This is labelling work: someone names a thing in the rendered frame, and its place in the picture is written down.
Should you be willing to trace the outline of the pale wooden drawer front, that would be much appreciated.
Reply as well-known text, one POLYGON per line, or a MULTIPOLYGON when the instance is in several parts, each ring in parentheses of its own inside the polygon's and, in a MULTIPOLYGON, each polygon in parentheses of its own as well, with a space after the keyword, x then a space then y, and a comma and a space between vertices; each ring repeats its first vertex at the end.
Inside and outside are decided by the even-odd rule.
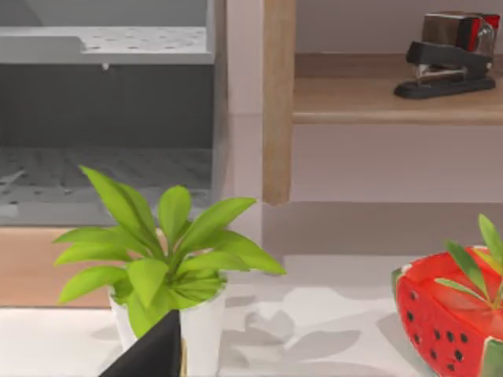
POLYGON ((0 227, 0 306, 54 307, 62 288, 79 271, 120 261, 55 265, 70 245, 53 241, 69 227, 0 227))

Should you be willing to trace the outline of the green plant in white pot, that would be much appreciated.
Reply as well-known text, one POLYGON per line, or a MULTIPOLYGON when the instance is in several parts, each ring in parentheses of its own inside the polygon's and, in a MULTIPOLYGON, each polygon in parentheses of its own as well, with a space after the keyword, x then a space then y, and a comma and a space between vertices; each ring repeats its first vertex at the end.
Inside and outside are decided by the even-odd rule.
POLYGON ((116 224, 59 237, 66 249, 57 264, 88 263, 64 285, 59 303, 106 287, 125 348, 175 315, 184 346, 181 377, 217 377, 228 272, 285 273, 267 251, 229 228, 255 199, 222 199, 192 217, 192 197, 182 185, 164 192, 152 210, 129 185, 89 167, 83 174, 116 224))

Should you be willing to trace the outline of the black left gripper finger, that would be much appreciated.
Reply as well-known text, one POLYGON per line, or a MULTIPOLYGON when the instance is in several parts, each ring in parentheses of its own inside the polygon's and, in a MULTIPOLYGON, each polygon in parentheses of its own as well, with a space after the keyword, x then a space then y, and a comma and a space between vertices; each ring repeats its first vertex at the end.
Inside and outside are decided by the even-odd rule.
POLYGON ((182 377, 179 311, 166 314, 98 377, 182 377))

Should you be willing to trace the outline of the black and red stapler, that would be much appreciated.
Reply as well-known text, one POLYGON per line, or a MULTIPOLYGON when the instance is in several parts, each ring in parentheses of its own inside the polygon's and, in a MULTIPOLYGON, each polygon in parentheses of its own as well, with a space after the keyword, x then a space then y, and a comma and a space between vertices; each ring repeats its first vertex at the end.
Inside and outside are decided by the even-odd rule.
POLYGON ((495 88, 488 73, 494 64, 500 22, 496 13, 425 14, 421 40, 411 42, 406 53, 415 79, 399 83, 394 95, 429 99, 495 88))

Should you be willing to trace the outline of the wooden open shelf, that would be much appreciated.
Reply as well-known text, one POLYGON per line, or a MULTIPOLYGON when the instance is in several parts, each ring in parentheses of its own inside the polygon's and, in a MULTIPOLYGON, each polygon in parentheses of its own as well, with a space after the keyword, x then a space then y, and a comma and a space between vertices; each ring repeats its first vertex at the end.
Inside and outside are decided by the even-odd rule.
POLYGON ((503 203, 503 75, 402 99, 402 55, 299 54, 296 0, 262 3, 266 203, 503 203))

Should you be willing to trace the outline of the red watermelon-shaped plant pot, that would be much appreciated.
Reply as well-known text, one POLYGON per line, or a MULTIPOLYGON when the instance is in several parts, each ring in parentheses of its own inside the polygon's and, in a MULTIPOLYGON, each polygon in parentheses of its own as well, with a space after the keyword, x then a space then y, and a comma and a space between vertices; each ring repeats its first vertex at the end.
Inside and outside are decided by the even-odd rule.
POLYGON ((503 377, 503 238, 478 216, 482 246, 446 251, 391 274, 402 327, 436 377, 503 377))

